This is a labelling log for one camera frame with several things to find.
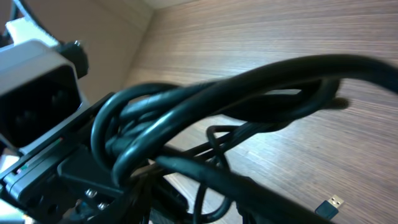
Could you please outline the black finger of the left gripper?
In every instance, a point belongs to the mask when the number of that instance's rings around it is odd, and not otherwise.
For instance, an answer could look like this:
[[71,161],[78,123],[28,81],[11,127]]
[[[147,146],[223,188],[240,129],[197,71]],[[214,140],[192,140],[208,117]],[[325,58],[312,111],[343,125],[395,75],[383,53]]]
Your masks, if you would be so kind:
[[187,210],[187,199],[163,177],[143,177],[102,211],[102,222],[183,223]]

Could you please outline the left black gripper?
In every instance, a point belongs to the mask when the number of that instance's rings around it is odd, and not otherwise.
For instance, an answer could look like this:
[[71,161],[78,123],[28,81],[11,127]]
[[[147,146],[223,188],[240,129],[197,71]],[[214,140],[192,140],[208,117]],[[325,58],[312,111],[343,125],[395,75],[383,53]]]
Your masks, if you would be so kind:
[[126,223],[131,191],[114,185],[106,95],[1,173],[1,198],[37,223]]

